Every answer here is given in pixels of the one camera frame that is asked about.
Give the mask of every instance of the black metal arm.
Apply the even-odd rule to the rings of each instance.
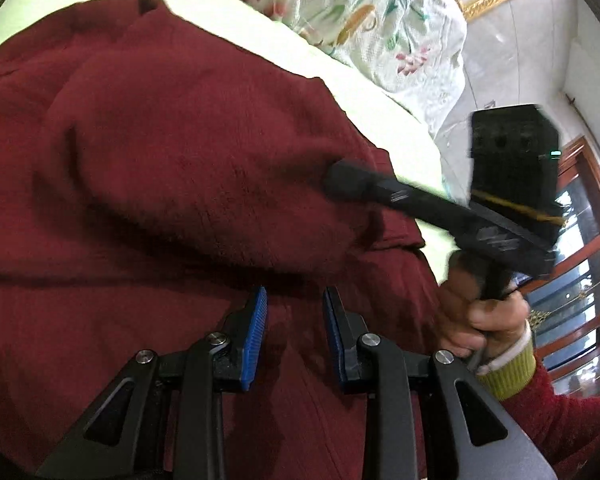
[[[221,396],[249,389],[266,314],[266,291],[258,287],[220,332],[187,351],[139,351],[34,476],[0,455],[0,480],[225,480]],[[180,409],[171,473],[164,471],[164,447],[175,390]]]
[[[503,407],[447,351],[401,350],[369,333],[329,287],[323,313],[346,394],[367,394],[363,480],[418,480],[411,393],[422,407],[429,480],[555,480],[551,466]]]

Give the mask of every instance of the silver screw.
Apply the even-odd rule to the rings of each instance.
[[[141,365],[149,364],[154,357],[155,354],[151,350],[141,350],[136,354],[136,362]]]
[[[367,346],[378,346],[380,344],[380,336],[376,334],[363,334],[362,342]]]
[[[438,350],[436,352],[436,361],[443,365],[449,365],[454,361],[454,355],[448,350]]]
[[[206,336],[206,340],[209,341],[209,343],[211,343],[212,346],[224,344],[226,343],[227,339],[228,337],[225,336],[222,332],[212,332],[211,334]]]

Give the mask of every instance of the yellow cable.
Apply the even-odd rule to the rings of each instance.
[[[536,211],[535,209],[533,209],[529,206],[516,204],[516,203],[510,202],[509,200],[504,200],[503,198],[493,196],[489,193],[485,193],[485,192],[477,190],[477,189],[472,189],[471,194],[475,195],[483,200],[486,200],[487,202],[492,202],[494,204],[498,204],[498,205],[513,209],[515,211],[518,211],[519,213],[529,216],[529,217],[533,218],[534,220],[538,220],[539,222],[551,222],[552,224],[559,225],[560,227],[564,226],[564,218],[562,218],[561,216],[549,216],[547,214]]]

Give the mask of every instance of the knit cuff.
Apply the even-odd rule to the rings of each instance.
[[[477,379],[498,400],[506,400],[520,393],[536,373],[536,357],[531,341],[522,352],[498,370],[486,375],[478,375]]]
[[[528,321],[525,321],[525,331],[520,336],[511,348],[509,348],[503,354],[497,356],[496,358],[489,361],[487,364],[478,368],[478,375],[486,375],[489,372],[494,372],[496,370],[500,370],[504,368],[509,362],[513,361],[522,351],[526,348],[526,346],[531,341],[531,326]]]

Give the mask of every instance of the white sheet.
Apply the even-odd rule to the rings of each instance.
[[[464,88],[454,0],[242,0],[356,68],[435,136]]]
[[[40,18],[86,0],[6,0],[0,8],[0,44]],[[318,76],[360,132],[389,151],[395,172],[443,193],[440,154],[427,127],[356,70],[317,50],[282,23],[272,22],[238,0],[165,0],[172,11],[197,26],[258,54],[289,72]],[[451,238],[420,222],[424,253],[438,280],[454,250]]]

